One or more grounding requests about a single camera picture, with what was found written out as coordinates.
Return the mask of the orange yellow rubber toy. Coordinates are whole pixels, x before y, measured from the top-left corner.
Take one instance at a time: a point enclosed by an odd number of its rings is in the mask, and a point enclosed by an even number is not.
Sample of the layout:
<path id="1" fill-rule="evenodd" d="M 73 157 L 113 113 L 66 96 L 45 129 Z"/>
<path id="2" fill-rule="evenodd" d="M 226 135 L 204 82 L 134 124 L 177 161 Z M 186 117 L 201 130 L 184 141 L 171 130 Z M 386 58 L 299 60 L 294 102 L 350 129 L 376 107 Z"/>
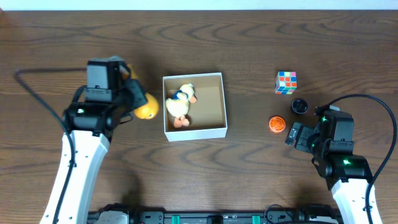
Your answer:
<path id="1" fill-rule="evenodd" d="M 159 112 L 159 103 L 153 95 L 145 90 L 147 103 L 134 110 L 134 115 L 140 119 L 153 119 Z"/>

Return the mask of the plush duck toy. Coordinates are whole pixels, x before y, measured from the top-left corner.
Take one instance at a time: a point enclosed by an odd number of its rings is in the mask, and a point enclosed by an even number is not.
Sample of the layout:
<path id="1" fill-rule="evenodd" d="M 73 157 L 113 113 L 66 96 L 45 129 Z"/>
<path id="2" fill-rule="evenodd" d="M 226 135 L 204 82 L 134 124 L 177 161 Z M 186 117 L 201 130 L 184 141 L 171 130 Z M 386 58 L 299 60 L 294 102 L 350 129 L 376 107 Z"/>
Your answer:
<path id="1" fill-rule="evenodd" d="M 196 103 L 194 84 L 183 84 L 171 98 L 165 101 L 166 109 L 175 119 L 174 128 L 187 127 L 190 125 L 189 120 L 185 117 L 189 111 L 190 103 Z"/>

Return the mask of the colourful puzzle cube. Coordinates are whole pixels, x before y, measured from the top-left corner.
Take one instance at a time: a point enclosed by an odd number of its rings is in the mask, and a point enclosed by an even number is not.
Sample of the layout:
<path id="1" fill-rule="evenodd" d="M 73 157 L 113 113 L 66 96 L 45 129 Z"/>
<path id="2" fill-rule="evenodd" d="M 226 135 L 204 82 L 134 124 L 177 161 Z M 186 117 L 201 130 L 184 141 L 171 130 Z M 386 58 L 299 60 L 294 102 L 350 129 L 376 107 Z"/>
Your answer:
<path id="1" fill-rule="evenodd" d="M 296 72 L 278 72 L 274 83 L 277 95 L 291 95 L 297 89 L 297 74 Z"/>

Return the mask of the white cardboard box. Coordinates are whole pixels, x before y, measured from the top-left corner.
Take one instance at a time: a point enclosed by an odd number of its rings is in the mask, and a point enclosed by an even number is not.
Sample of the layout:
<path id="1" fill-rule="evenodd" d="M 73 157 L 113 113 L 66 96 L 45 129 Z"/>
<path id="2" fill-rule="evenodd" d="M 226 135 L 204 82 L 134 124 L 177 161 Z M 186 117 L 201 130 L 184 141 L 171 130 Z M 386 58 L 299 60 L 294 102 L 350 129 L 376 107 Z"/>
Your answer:
<path id="1" fill-rule="evenodd" d="M 190 103 L 185 116 L 190 125 L 174 128 L 174 117 L 165 101 L 183 84 L 194 84 L 196 103 Z M 163 77 L 164 133 L 168 141 L 223 138 L 228 130 L 222 73 L 202 73 Z"/>

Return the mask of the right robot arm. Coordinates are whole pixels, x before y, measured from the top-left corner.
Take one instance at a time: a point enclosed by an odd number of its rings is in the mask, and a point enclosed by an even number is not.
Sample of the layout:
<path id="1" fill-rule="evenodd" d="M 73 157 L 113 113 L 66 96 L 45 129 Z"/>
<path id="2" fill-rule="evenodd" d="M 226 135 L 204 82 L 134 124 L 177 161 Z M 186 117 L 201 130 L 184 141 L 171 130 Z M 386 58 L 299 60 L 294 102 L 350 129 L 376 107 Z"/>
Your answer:
<path id="1" fill-rule="evenodd" d="M 366 196 L 373 177 L 369 164 L 353 154 L 353 129 L 351 114 L 326 110 L 314 127 L 294 122 L 285 143 L 313 156 L 312 164 L 326 180 L 343 223 L 369 223 L 367 211 L 373 223 L 381 223 L 375 188 Z"/>

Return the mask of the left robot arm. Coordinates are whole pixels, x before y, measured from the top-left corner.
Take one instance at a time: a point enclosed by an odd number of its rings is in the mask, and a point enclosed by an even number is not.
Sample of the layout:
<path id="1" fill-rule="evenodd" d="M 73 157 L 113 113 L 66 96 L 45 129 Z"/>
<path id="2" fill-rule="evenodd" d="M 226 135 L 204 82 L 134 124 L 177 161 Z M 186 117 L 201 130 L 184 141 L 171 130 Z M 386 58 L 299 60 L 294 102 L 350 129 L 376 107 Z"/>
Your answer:
<path id="1" fill-rule="evenodd" d="M 86 223 L 96 178 L 113 131 L 134 109 L 146 105 L 136 78 L 114 87 L 79 87 L 63 112 L 62 156 L 41 223 Z"/>

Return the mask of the orange round spinner toy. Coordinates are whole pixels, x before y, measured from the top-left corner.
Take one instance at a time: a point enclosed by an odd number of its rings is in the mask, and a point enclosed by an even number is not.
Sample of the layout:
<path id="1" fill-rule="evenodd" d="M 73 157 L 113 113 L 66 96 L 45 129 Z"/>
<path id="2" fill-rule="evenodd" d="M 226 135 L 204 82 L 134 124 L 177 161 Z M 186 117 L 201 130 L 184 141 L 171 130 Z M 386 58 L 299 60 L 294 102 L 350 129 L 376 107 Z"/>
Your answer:
<path id="1" fill-rule="evenodd" d="M 269 129 L 273 133 L 281 133 L 286 127 L 285 120 L 280 116 L 273 116 L 269 120 Z"/>

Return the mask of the black round spinner toy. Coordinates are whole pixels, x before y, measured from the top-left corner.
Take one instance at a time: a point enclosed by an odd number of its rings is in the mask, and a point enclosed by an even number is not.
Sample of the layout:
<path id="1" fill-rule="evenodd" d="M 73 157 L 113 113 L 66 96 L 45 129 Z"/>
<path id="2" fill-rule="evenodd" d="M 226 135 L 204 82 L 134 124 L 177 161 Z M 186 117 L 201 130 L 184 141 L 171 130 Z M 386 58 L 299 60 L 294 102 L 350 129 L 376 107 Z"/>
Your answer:
<path id="1" fill-rule="evenodd" d="M 296 98 L 292 101 L 290 109 L 293 114 L 305 114 L 308 111 L 308 104 L 304 99 Z"/>

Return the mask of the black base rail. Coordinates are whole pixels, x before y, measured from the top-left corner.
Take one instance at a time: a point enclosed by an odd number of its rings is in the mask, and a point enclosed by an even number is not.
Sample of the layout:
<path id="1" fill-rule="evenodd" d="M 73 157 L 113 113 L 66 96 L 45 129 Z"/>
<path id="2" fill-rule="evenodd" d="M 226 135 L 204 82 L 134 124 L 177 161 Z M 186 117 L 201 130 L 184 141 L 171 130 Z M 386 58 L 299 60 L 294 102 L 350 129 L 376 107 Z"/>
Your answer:
<path id="1" fill-rule="evenodd" d="M 87 223 L 126 224 L 273 224 L 273 223 L 343 223 L 340 212 L 329 205 L 312 204 L 285 208 L 278 204 L 264 211 L 213 210 L 166 211 L 163 208 L 128 207 L 115 203 L 88 214 Z"/>

